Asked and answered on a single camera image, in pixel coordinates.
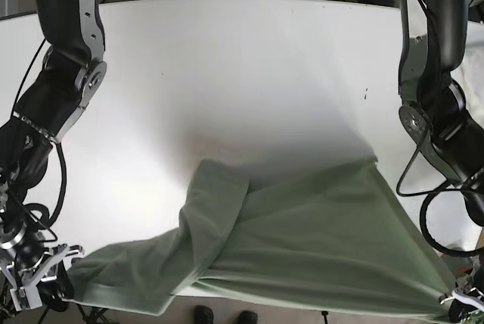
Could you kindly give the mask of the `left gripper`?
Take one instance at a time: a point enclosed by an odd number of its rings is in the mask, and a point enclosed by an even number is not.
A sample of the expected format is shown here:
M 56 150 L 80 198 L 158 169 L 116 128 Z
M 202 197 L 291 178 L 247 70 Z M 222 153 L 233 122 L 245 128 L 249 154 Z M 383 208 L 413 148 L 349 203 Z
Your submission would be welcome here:
M 451 323 L 461 323 L 467 319 L 483 317 L 483 268 L 473 271 L 466 279 L 464 288 L 455 288 L 440 298 L 440 305 L 448 305 L 448 318 Z

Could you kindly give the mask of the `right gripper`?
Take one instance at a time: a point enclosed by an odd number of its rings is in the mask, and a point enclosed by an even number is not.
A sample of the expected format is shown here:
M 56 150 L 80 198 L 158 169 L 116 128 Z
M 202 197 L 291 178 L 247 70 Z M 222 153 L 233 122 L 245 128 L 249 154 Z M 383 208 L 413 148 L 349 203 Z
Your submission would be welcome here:
M 43 216 L 1 215 L 4 276 L 17 312 L 73 298 L 74 288 L 64 261 L 79 260 L 85 250 L 80 245 L 47 247 L 46 243 L 57 241 L 51 226 L 51 219 Z

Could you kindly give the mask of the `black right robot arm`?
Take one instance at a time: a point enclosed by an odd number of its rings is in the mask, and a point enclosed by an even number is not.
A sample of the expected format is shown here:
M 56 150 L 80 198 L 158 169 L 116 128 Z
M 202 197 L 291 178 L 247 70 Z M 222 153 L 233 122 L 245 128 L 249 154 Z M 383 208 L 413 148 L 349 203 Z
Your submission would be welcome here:
M 53 210 L 26 203 L 48 168 L 51 152 L 87 109 L 107 72 L 99 0 L 36 0 L 44 39 L 42 69 L 21 86 L 1 127 L 1 272 L 5 294 L 18 312 L 65 310 L 74 290 L 64 261 L 82 254 L 61 244 L 52 227 L 64 205 L 60 187 Z

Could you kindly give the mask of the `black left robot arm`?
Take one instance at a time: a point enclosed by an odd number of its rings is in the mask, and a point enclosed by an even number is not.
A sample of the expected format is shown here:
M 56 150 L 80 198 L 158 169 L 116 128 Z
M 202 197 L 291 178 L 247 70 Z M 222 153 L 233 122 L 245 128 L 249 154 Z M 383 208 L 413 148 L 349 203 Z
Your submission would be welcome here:
M 483 129 L 471 117 L 464 90 L 452 77 L 464 59 L 468 0 L 399 0 L 399 7 L 399 119 L 416 145 L 414 154 L 444 177 L 440 185 L 420 193 L 420 231 L 441 254 L 480 258 L 482 248 L 447 248 L 427 225 L 431 202 L 449 192 L 461 194 L 469 218 L 483 224 Z

